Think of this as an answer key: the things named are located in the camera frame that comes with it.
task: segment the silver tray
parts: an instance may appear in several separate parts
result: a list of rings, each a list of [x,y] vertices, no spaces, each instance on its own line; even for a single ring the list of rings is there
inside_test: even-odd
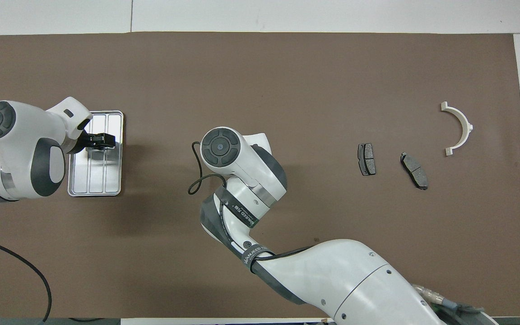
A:
[[[116,138],[113,149],[86,148],[70,154],[68,193],[72,197],[116,196],[121,191],[121,157],[124,114],[121,111],[92,111],[85,127],[88,133],[108,133]]]

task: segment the black cable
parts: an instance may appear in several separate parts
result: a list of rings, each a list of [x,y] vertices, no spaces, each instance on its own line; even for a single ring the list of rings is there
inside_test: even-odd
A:
[[[298,248],[298,249],[295,249],[295,250],[292,250],[292,251],[287,251],[285,253],[280,253],[280,254],[267,256],[267,257],[256,257],[254,259],[254,261],[269,261],[269,260],[274,260],[274,259],[280,259],[280,257],[287,257],[287,256],[290,256],[290,255],[294,255],[294,254],[300,253],[301,251],[306,251],[310,247],[312,247],[312,246],[306,246],[306,247]]]
[[[192,142],[192,152],[194,152],[194,156],[196,156],[196,161],[198,161],[198,168],[200,169],[200,177],[202,177],[202,163],[200,163],[200,157],[198,157],[198,154],[196,153],[196,147],[194,147],[196,144],[200,144],[200,142],[199,141]],[[194,192],[190,193],[190,189],[192,188],[193,185],[188,187],[188,194],[194,195],[194,194],[196,194],[196,192],[198,192],[200,190],[202,181],[201,181],[201,179],[199,179],[199,181],[200,181],[200,183],[198,183],[198,187],[196,187],[196,190],[194,190]]]
[[[35,267],[35,265],[31,264],[29,261],[27,261],[27,259],[23,258],[21,255],[17,254],[11,249],[3,247],[2,245],[0,245],[0,250],[4,251],[5,253],[8,253],[9,255],[15,257],[19,261],[22,261],[25,265],[29,266],[37,275],[39,275],[39,277],[43,281],[43,284],[45,285],[45,290],[47,291],[47,311],[42,320],[42,323],[45,323],[45,321],[49,317],[49,313],[51,312],[51,289],[49,288],[49,283],[47,282],[47,279],[45,278],[43,273],[41,273],[41,271],[39,271],[37,267]]]
[[[200,163],[200,157],[198,157],[198,154],[196,152],[196,147],[195,147],[196,144],[200,144],[200,142],[199,141],[192,142],[192,151],[194,152],[194,156],[196,156],[196,161],[198,161],[198,169],[200,170],[200,178],[197,179],[194,183],[192,183],[192,185],[190,185],[190,187],[188,187],[188,194],[194,195],[194,194],[198,193],[198,191],[200,190],[200,187],[202,186],[202,181],[208,177],[218,177],[219,179],[222,180],[222,186],[226,187],[226,179],[224,178],[224,176],[220,175],[219,173],[209,173],[206,176],[202,176],[202,163]],[[192,191],[192,188],[195,185],[198,185],[198,187],[196,187],[196,189],[194,191]]]
[[[448,324],[454,322],[458,325],[469,325],[469,323],[457,315],[454,310],[448,309],[447,307],[438,304],[433,304],[433,306],[436,307],[437,310],[435,313],[440,320],[443,320]]]
[[[73,320],[73,321],[78,321],[79,323],[89,323],[91,321],[96,321],[96,320],[100,320],[100,319],[103,319],[103,318],[79,319],[79,318],[72,318],[72,317],[70,317],[70,319]]]

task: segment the brown surface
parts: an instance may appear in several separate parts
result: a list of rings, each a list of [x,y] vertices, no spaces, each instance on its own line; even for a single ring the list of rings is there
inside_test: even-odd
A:
[[[511,35],[132,33],[0,36],[0,99],[72,95],[126,116],[124,192],[0,204],[0,243],[46,274],[52,316],[300,317],[202,230],[190,142],[266,132],[287,195],[252,231],[276,252],[364,242],[408,280],[520,316],[520,93]],[[448,101],[474,125],[440,111]],[[372,142],[378,174],[358,170]],[[401,152],[427,172],[413,187]],[[0,253],[0,317],[45,291]]]

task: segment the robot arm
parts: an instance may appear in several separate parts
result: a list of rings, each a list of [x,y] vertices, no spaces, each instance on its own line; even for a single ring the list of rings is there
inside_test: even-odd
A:
[[[362,243],[337,239],[274,255],[250,237],[250,229],[287,189],[264,134],[215,128],[204,136],[200,154],[212,171],[231,176],[226,188],[202,204],[202,226],[281,296],[308,302],[339,325],[443,324],[414,288]]]
[[[73,97],[43,111],[0,101],[0,202],[52,195],[91,113]]]

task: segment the white semicircular part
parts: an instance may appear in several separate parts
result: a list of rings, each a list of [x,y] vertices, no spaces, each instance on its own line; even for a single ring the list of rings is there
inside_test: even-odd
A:
[[[64,179],[64,173],[64,153],[58,147],[51,147],[49,150],[49,178],[54,183],[59,183]]]
[[[463,134],[460,137],[460,140],[452,147],[445,148],[445,153],[447,156],[452,155],[452,151],[460,146],[462,146],[467,139],[469,138],[469,134],[471,131],[473,131],[473,124],[469,123],[469,120],[467,117],[458,109],[454,107],[450,107],[447,102],[441,103],[441,111],[447,111],[449,113],[452,113],[454,116],[456,116],[457,119],[460,121],[460,125],[463,127]]]

